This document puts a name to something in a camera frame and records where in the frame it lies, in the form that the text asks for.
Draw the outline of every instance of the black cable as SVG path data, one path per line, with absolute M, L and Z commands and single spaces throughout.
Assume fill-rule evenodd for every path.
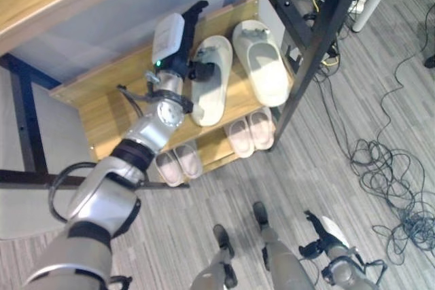
M 425 15 L 423 47 L 398 63 L 394 69 L 394 77 L 399 86 L 386 92 L 380 100 L 379 104 L 388 121 L 377 133 L 375 140 L 358 139 L 351 148 L 344 121 L 336 105 L 330 81 L 331 73 L 325 70 L 325 67 L 320 67 L 314 79 L 319 86 L 322 103 L 336 142 L 349 160 L 352 171 L 359 177 L 361 188 L 368 194 L 384 199 L 399 220 L 399 224 L 392 229 L 384 225 L 372 227 L 377 234 L 387 237 L 387 256 L 397 265 L 404 263 L 404 250 L 409 241 L 424 253 L 430 252 L 435 257 L 435 193 L 424 190 L 426 175 L 423 164 L 411 152 L 405 149 L 390 149 L 379 140 L 381 133 L 392 121 L 384 106 L 384 100 L 391 93 L 404 87 L 397 76 L 400 66 L 423 52 L 427 46 L 428 16 L 434 7 L 435 5 Z M 428 196 L 434 196 L 432 201 L 427 199 Z
M 127 88 L 123 85 L 116 86 L 116 89 L 124 95 L 125 99 L 130 103 L 133 110 L 135 110 L 135 113 L 138 117 L 143 117 L 143 112 L 140 106 L 136 103 L 132 95 L 135 95 L 133 93 L 130 93 L 130 91 L 127 90 Z
M 423 46 L 421 47 L 421 49 L 420 49 L 419 51 L 415 52 L 415 53 L 412 54 L 411 56 L 409 56 L 409 57 L 405 58 L 404 60 L 402 60 L 401 62 L 399 62 L 399 64 L 396 66 L 396 69 L 394 69 L 394 74 L 393 74 L 393 75 L 394 75 L 394 79 L 395 79 L 396 82 L 399 84 L 399 86 L 398 86 L 397 88 L 394 88 L 393 90 L 391 90 L 391 91 L 385 93 L 385 94 L 383 95 L 382 99 L 381 99 L 381 108 L 382 108 L 382 111 L 384 112 L 384 114 L 387 116 L 387 118 L 388 118 L 388 122 L 387 122 L 386 125 L 384 125 L 384 127 L 382 127 L 382 129 L 379 131 L 379 133 L 378 133 L 378 135 L 377 135 L 377 139 L 379 139 L 379 136 L 381 136 L 381 133 L 382 133 L 382 132 L 383 132 L 383 131 L 388 127 L 388 125 L 390 125 L 390 123 L 392 122 L 390 116 L 387 114 L 387 112 L 386 112 L 386 110 L 385 110 L 385 108 L 384 108 L 384 104 L 383 104 L 383 102 L 384 102 L 385 98 L 387 98 L 387 96 L 389 96 L 391 93 L 394 93 L 395 91 L 398 91 L 398 90 L 400 90 L 400 89 L 403 88 L 403 84 L 400 83 L 400 81 L 399 81 L 399 79 L 398 79 L 398 77 L 397 77 L 397 73 L 398 73 L 398 70 L 399 70 L 400 66 L 402 66 L 402 64 L 404 64 L 406 61 L 408 61 L 408 60 L 414 58 L 416 55 L 422 53 L 422 52 L 426 49 L 426 47 L 428 46 L 428 41 L 429 41 L 429 38 L 428 38 L 428 17 L 429 17 L 429 13 L 430 13 L 430 11 L 431 11 L 434 7 L 435 7 L 435 3 L 431 6 L 431 8 L 429 8 L 429 10 L 428 10 L 428 12 L 426 13 L 425 18 L 424 18 L 424 31 L 425 31 L 424 34 L 425 34 L 425 40 L 424 40 L 424 44 L 423 44 Z
M 50 210 L 50 213 L 53 215 L 53 217 L 60 222 L 66 223 L 67 220 L 59 214 L 59 212 L 54 207 L 54 196 L 56 195 L 56 191 L 59 188 L 60 185 L 65 181 L 65 179 L 68 177 L 70 173 L 72 173 L 74 170 L 77 169 L 83 169 L 83 168 L 93 168 L 95 167 L 94 162 L 78 162 L 75 164 L 72 164 L 71 166 L 66 167 L 63 169 L 57 176 L 54 178 L 53 183 L 51 184 L 49 190 L 48 190 L 48 209 Z
M 312 263 L 314 265 L 314 267 L 316 269 L 316 277 L 315 277 L 315 281 L 313 283 L 313 286 L 315 287 L 319 283 L 319 279 L 320 279 L 320 269 L 319 269 L 319 266 L 317 266 L 315 261 L 313 261 L 312 259 L 301 258 L 301 259 L 299 259 L 299 262 L 301 262 L 301 261 L 309 261 L 310 263 Z

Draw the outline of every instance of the tangled cable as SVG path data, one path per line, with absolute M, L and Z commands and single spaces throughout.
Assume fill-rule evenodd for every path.
M 435 257 L 435 193 L 424 190 L 425 169 L 421 161 L 405 149 L 390 149 L 380 141 L 392 119 L 385 108 L 386 98 L 402 89 L 398 69 L 414 56 L 422 53 L 428 45 L 428 16 L 435 4 L 425 15 L 425 42 L 420 51 L 399 62 L 394 70 L 398 87 L 386 92 L 380 101 L 387 123 L 377 133 L 376 139 L 358 139 L 350 146 L 346 126 L 336 105 L 330 76 L 339 70 L 331 71 L 320 67 L 315 82 L 319 86 L 321 100 L 326 109 L 334 138 L 344 156 L 349 160 L 352 171 L 359 177 L 361 188 L 373 196 L 382 198 L 399 224 L 390 229 L 385 225 L 374 225 L 373 230 L 387 237 L 386 253 L 396 265 L 404 263 L 404 250 L 411 241 L 418 249 Z

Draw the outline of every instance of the white slipper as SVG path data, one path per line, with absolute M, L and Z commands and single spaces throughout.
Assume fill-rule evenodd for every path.
M 290 93 L 288 73 L 270 30 L 257 20 L 245 20 L 232 32 L 232 44 L 261 104 L 277 107 Z
M 270 149 L 273 145 L 275 125 L 268 107 L 263 107 L 247 116 L 252 141 L 256 149 Z
M 252 155 L 255 147 L 245 117 L 225 125 L 224 130 L 232 149 L 240 158 L 248 158 Z
M 159 154 L 154 162 L 165 183 L 171 187 L 176 187 L 184 182 L 183 171 L 181 171 L 181 167 L 172 151 Z
M 195 141 L 190 141 L 174 149 L 175 156 L 184 174 L 189 179 L 195 179 L 203 173 L 203 163 L 196 150 Z
M 221 35 L 206 38 L 196 50 L 195 61 L 215 64 L 207 81 L 192 81 L 192 119 L 199 126 L 217 124 L 224 114 L 226 88 L 232 66 L 232 46 Z

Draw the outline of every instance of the gray carpet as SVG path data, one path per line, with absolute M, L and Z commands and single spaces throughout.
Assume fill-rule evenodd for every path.
M 363 31 L 341 42 L 341 70 L 332 83 L 352 141 L 374 139 L 386 122 L 379 99 L 396 85 L 394 67 L 421 46 L 424 15 L 434 2 L 383 0 Z M 425 69 L 422 62 L 435 52 L 434 26 L 435 10 L 427 51 L 401 67 L 398 75 L 405 89 L 386 101 L 392 124 L 381 138 L 420 158 L 430 191 L 435 191 L 435 71 Z M 140 216 L 113 245 L 113 273 L 132 275 L 131 289 L 187 289 L 218 249 L 211 231 L 215 223 L 227 227 L 232 238 L 237 289 L 272 289 L 251 214 L 256 200 L 264 201 L 271 224 L 294 251 L 316 238 L 305 209 L 335 220 L 366 260 L 386 258 L 385 238 L 371 226 L 398 224 L 384 201 L 361 190 L 334 140 L 315 84 L 273 153 L 257 152 L 191 185 L 190 190 L 139 192 Z M 0 243 L 0 289 L 17 288 L 53 236 Z M 433 289 L 435 259 L 412 244 L 405 253 L 403 266 L 389 265 L 381 288 Z M 316 263 L 323 268 L 327 260 Z M 305 266 L 315 278 L 313 265 Z M 317 289 L 331 288 L 320 280 Z

